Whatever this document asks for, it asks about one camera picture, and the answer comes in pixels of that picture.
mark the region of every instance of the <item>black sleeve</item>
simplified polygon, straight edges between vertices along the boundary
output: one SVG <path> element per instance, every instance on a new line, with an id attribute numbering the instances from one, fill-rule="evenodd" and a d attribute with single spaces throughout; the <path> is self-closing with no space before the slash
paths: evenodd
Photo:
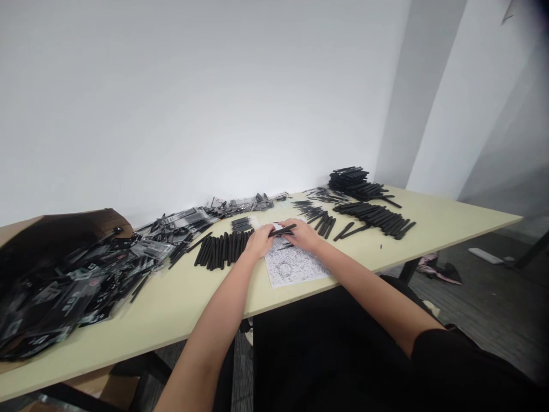
<path id="1" fill-rule="evenodd" d="M 542 400 L 541 390 L 517 368 L 454 332 L 435 329 L 419 335 L 412 364 L 422 382 L 450 402 L 508 409 L 534 402 L 537 408 Z"/>

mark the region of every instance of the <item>cardboard box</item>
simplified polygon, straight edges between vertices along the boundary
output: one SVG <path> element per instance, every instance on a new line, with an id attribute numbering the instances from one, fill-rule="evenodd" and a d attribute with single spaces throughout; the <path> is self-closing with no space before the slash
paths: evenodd
<path id="1" fill-rule="evenodd" d="M 71 253 L 83 236 L 99 240 L 111 235 L 116 227 L 123 229 L 116 237 L 133 234 L 128 221 L 113 209 L 38 216 L 0 228 L 0 302 L 26 271 L 37 264 L 48 265 L 51 257 L 62 258 Z M 0 373 L 24 363 L 0 362 Z"/>
<path id="2" fill-rule="evenodd" d="M 129 410 L 136 393 L 139 377 L 119 377 L 109 375 L 112 366 L 81 375 L 65 381 L 67 385 L 98 398 L 122 410 Z M 64 412 L 55 405 L 34 402 L 21 412 Z"/>

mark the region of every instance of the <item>paper sheet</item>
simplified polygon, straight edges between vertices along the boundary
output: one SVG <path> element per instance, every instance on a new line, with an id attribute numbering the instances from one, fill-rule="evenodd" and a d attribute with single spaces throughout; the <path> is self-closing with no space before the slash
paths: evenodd
<path id="1" fill-rule="evenodd" d="M 274 224 L 274 227 L 281 229 L 281 226 L 277 224 Z M 274 240 L 273 247 L 265 256 L 270 284 L 273 289 L 327 278 L 332 275 L 328 268 L 309 252 L 297 247 L 280 250 L 288 244 L 289 242 L 285 239 L 277 237 Z"/>

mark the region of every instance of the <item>floor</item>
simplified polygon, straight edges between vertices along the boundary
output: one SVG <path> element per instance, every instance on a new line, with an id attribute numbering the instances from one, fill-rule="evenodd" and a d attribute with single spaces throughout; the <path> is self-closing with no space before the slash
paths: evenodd
<path id="1" fill-rule="evenodd" d="M 509 237 L 489 233 L 445 249 L 442 262 L 451 262 L 464 284 L 457 286 L 431 280 L 416 273 L 410 287 L 441 309 L 443 323 L 457 324 L 481 348 L 511 362 L 533 381 L 549 386 L 549 257 L 542 254 L 526 269 L 515 271 L 495 266 L 472 255 L 468 248 L 478 247 L 495 256 L 519 257 L 529 247 Z M 400 267 L 385 274 L 398 276 Z M 157 353 L 171 366 L 179 357 L 184 342 L 162 348 Z M 152 411 L 161 385 L 147 377 L 142 411 Z M 243 334 L 238 334 L 234 352 L 233 411 L 253 409 L 252 350 Z M 0 411 L 15 411 L 0 403 Z"/>

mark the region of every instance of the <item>black clothing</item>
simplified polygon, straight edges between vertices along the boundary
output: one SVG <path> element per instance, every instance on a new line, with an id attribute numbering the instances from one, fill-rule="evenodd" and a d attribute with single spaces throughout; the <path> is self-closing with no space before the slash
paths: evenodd
<path id="1" fill-rule="evenodd" d="M 254 316 L 253 329 L 256 412 L 539 406 L 525 375 L 457 333 L 422 333 L 408 359 L 342 287 Z"/>

